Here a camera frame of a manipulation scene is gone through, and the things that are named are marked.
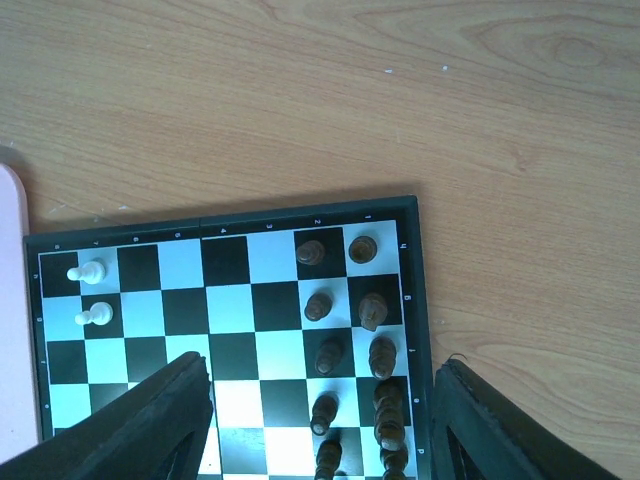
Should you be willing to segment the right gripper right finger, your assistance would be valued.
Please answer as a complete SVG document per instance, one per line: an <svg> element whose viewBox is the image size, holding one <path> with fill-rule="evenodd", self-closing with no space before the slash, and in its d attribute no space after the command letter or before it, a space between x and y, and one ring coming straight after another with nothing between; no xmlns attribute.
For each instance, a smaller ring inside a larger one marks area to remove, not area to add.
<svg viewBox="0 0 640 480"><path fill-rule="evenodd" d="M436 372L431 450L435 479L614 479L458 359Z"/></svg>

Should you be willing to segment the white pawn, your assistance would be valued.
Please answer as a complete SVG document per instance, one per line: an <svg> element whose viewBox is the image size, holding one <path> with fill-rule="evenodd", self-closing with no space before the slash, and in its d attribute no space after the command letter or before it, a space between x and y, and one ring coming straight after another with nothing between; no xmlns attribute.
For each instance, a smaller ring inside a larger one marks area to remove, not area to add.
<svg viewBox="0 0 640 480"><path fill-rule="evenodd" d="M81 266L69 268L66 275L70 281L96 285L106 278L107 271L103 262L96 259L88 261Z"/></svg>
<svg viewBox="0 0 640 480"><path fill-rule="evenodd" d="M75 315L74 321L80 326L94 324L104 326L108 324L114 316L113 308L107 302L97 302L88 310Z"/></svg>

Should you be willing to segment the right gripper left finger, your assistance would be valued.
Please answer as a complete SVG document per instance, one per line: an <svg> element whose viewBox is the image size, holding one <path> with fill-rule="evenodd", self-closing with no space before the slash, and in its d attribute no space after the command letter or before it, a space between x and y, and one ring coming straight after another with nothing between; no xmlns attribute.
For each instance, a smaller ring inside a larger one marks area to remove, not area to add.
<svg viewBox="0 0 640 480"><path fill-rule="evenodd" d="M1 465L3 479L195 479L213 405L187 352L98 412Z"/></svg>

